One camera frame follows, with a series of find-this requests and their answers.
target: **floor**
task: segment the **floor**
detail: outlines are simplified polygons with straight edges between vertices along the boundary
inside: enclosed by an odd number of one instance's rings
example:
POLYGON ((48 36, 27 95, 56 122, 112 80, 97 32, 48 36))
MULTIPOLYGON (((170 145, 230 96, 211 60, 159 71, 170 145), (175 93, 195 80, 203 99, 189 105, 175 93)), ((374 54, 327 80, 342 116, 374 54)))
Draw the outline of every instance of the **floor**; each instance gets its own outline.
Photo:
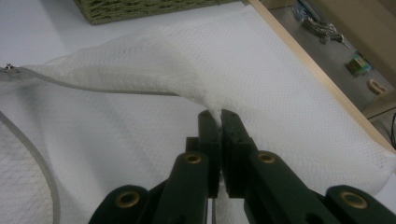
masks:
MULTIPOLYGON (((317 36, 312 35, 301 26, 301 21, 294 18, 291 7, 270 11, 360 111, 376 97, 367 87, 369 79, 375 79, 388 90, 394 89, 375 69, 358 77, 349 73, 344 63, 350 60, 356 50, 347 40, 346 43, 351 47, 350 49, 336 41, 330 41, 323 45, 317 36)), ((373 125, 388 141, 390 141, 391 122, 392 116, 373 122, 373 125)))

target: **small green object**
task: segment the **small green object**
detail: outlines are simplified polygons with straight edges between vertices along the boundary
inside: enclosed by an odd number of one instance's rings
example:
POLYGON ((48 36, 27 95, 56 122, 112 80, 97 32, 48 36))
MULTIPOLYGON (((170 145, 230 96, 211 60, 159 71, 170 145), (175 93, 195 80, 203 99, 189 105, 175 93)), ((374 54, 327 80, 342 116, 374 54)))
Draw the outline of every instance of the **small green object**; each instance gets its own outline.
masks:
POLYGON ((92 25, 230 2, 235 0, 75 0, 92 25))
POLYGON ((372 66, 359 53, 356 53, 349 63, 346 63, 346 68, 354 76, 364 75, 372 69, 372 66))

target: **woven basket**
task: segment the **woven basket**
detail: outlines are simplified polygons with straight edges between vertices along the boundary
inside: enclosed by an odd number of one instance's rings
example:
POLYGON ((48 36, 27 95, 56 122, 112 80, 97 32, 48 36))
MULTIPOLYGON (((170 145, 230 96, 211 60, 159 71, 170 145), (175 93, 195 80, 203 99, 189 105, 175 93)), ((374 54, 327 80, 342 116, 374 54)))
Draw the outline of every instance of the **woven basket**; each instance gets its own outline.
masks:
POLYGON ((197 7, 209 7, 235 0, 75 0, 92 25, 145 17, 197 7))

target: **wooden trim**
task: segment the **wooden trim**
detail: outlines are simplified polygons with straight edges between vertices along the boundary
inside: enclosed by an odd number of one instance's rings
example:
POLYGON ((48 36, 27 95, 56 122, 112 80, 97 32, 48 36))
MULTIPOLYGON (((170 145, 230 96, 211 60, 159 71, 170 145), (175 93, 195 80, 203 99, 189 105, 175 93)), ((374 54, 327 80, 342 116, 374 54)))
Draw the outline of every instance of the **wooden trim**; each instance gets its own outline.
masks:
POLYGON ((273 15, 264 7, 259 0, 248 0, 256 9, 265 22, 274 30, 279 38, 285 42, 290 50, 297 55, 303 65, 311 74, 326 88, 337 102, 346 110, 346 112, 363 128, 367 134, 379 145, 396 154, 389 142, 378 132, 378 130, 363 116, 363 114, 354 106, 341 90, 332 82, 332 80, 323 72, 323 70, 314 62, 314 60, 305 52, 305 50, 294 40, 294 38, 283 28, 283 26, 274 18, 273 15))

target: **black cable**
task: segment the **black cable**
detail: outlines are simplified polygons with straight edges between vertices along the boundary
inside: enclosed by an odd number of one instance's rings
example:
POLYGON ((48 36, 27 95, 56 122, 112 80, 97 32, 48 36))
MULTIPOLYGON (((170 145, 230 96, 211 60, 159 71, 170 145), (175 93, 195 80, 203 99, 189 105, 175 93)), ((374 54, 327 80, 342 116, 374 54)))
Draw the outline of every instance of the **black cable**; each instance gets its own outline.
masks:
POLYGON ((396 139, 395 139, 395 131, 394 131, 395 120, 396 120, 396 113, 393 114, 392 126, 390 128, 390 141, 394 149, 396 149, 396 139))

